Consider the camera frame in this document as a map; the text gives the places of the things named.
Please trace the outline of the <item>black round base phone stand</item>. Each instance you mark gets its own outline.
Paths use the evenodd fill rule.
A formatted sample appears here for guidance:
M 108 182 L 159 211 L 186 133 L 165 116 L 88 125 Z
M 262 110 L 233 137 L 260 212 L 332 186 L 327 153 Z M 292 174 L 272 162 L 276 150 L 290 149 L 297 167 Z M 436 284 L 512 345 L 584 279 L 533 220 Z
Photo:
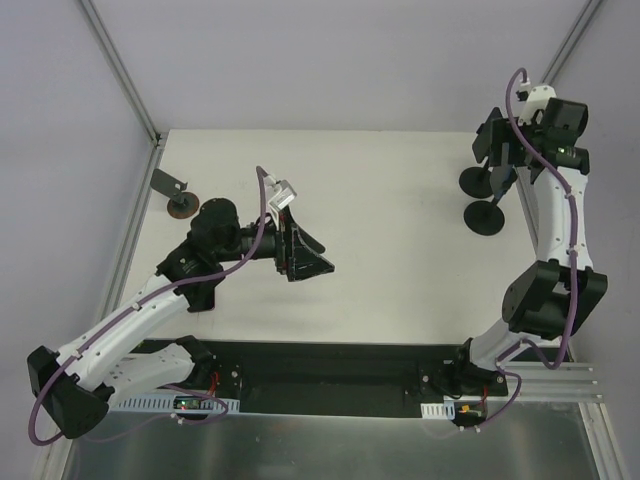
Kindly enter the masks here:
M 489 163 L 482 166 L 466 168 L 459 176 L 459 186 L 468 196 L 484 200 L 493 195 L 490 183 L 491 170 Z

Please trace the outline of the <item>black clamp phone stand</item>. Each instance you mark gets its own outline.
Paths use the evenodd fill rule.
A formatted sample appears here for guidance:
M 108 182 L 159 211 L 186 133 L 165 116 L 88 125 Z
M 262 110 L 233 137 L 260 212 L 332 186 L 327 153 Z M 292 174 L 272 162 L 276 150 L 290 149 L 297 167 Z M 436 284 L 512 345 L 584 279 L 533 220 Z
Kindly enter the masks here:
M 463 212 L 465 225 L 482 236 L 494 236 L 499 233 L 505 225 L 505 216 L 499 203 L 507 192 L 502 196 L 493 193 L 490 201 L 476 200 L 467 205 Z

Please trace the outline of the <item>brown base phone stand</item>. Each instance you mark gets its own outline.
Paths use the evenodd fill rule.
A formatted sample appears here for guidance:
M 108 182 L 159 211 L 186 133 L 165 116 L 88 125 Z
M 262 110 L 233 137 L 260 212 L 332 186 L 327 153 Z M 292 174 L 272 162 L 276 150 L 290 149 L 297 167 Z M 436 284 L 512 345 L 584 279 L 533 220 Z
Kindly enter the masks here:
M 167 198 L 167 213 L 174 219 L 187 219 L 200 207 L 198 197 L 187 190 L 188 184 L 165 171 L 155 168 L 150 179 L 153 191 Z

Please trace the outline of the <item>blue edged black phone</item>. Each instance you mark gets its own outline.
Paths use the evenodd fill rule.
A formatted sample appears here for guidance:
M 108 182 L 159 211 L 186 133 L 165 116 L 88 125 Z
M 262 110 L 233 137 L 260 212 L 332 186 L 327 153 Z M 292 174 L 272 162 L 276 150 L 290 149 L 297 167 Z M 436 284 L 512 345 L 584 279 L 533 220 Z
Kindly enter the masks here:
M 500 168 L 500 171 L 496 174 L 496 178 L 496 192 L 502 196 L 511 188 L 517 179 L 517 173 L 512 165 L 508 165 Z

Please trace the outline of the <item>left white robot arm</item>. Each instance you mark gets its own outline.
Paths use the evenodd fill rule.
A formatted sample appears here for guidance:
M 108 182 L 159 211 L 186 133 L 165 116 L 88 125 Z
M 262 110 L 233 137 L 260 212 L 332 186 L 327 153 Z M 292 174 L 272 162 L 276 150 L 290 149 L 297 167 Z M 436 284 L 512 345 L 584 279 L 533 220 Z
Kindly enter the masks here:
M 55 423 L 59 437 L 76 439 L 94 429 L 111 408 L 156 388 L 185 384 L 199 389 L 216 370 L 213 354 L 192 335 L 149 354 L 128 355 L 151 333 L 182 313 L 215 307 L 215 289 L 250 260 L 271 259 L 290 282 L 334 272 L 324 246 L 294 220 L 288 207 L 261 208 L 257 222 L 241 226 L 235 204 L 205 202 L 186 239 L 160 262 L 138 292 L 92 329 L 56 350 L 40 346 L 27 358 L 36 398 L 30 440 L 39 411 Z

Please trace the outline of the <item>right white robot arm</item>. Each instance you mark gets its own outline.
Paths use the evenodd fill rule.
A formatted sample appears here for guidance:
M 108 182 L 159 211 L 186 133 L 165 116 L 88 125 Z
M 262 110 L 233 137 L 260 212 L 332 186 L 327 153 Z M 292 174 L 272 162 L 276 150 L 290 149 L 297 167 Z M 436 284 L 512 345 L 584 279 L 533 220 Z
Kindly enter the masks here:
M 529 172 L 538 207 L 535 262 L 507 289 L 500 320 L 468 339 L 450 369 L 452 387 L 466 395 L 517 353 L 537 350 L 542 340 L 560 342 L 556 359 L 543 362 L 558 368 L 571 336 L 608 288 L 607 276 L 593 269 L 584 225 L 590 157 L 576 142 L 586 128 L 588 107 L 539 88 L 522 98 L 518 116 L 491 111 L 472 144 L 477 164 L 459 177 L 461 189 L 474 199 L 464 222 L 479 235 L 493 236 L 503 228 L 498 203 L 520 168 Z

